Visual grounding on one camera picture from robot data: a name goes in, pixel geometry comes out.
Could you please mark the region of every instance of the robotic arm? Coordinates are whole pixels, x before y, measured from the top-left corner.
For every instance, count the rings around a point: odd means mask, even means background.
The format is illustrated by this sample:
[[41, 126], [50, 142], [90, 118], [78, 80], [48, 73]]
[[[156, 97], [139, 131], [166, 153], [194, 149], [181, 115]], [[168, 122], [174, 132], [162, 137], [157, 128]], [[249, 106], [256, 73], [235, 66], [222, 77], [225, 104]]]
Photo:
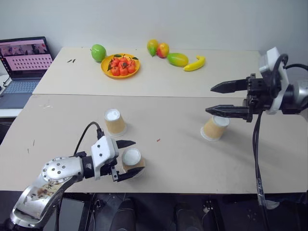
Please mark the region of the robotic arm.
[[279, 55], [276, 47], [267, 51], [267, 54], [261, 57], [259, 65], [263, 78], [256, 78], [255, 74], [251, 74], [246, 79], [222, 82], [211, 89], [219, 93], [247, 90], [243, 106], [216, 105], [206, 111], [221, 117], [242, 118], [247, 122], [252, 121], [253, 114], [259, 114], [261, 111], [275, 114], [281, 110], [283, 114], [299, 114], [308, 107], [308, 80], [289, 84], [286, 73], [288, 67], [285, 66], [287, 61], [288, 56]]
[[6, 221], [7, 230], [42, 230], [62, 200], [63, 193], [72, 184], [84, 178], [112, 175], [113, 181], [132, 178], [143, 168], [133, 168], [119, 174], [115, 166], [119, 148], [135, 144], [133, 141], [115, 141], [102, 136], [91, 147], [91, 156], [85, 152], [71, 157], [57, 157], [47, 162], [37, 179], [22, 193]]

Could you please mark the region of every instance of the yellow banana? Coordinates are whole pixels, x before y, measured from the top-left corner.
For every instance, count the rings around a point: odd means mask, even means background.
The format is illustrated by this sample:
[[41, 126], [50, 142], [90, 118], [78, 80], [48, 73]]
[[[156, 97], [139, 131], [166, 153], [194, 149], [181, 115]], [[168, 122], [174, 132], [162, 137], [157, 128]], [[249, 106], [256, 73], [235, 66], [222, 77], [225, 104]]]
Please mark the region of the yellow banana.
[[184, 71], [194, 71], [194, 70], [199, 69], [200, 67], [202, 67], [205, 64], [205, 57], [204, 56], [197, 55], [196, 58], [197, 58], [198, 61], [184, 66], [184, 68], [183, 68]]

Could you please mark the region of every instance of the white wall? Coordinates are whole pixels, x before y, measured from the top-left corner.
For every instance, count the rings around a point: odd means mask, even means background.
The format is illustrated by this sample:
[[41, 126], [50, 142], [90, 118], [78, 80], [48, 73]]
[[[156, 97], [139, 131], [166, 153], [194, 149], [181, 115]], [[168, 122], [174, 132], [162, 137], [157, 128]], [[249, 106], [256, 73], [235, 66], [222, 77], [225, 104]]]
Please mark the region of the white wall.
[[62, 46], [259, 50], [308, 61], [307, 0], [0, 0], [0, 39], [46, 36]]

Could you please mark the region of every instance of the laptop screen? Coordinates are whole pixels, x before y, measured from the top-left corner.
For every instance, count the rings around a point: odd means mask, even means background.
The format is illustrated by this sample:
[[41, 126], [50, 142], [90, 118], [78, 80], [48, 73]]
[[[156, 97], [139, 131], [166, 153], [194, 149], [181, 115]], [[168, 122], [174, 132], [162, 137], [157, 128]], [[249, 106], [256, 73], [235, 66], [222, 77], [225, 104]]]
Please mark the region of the laptop screen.
[[14, 77], [43, 77], [52, 63], [45, 37], [0, 40], [0, 59]]

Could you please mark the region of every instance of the paper cup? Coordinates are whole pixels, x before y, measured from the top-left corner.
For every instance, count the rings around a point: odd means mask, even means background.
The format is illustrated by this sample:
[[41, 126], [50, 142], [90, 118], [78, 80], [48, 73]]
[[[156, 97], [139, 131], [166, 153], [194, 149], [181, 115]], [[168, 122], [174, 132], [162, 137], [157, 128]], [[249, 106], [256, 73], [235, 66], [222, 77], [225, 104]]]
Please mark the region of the paper cup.
[[223, 132], [229, 125], [230, 120], [228, 118], [213, 116], [206, 124], [201, 128], [200, 132], [203, 138], [208, 141], [218, 141]]
[[119, 137], [126, 132], [126, 124], [117, 109], [112, 108], [106, 111], [104, 118], [111, 136]]
[[123, 170], [127, 172], [132, 168], [145, 167], [145, 160], [137, 148], [127, 148], [122, 154], [122, 166]]

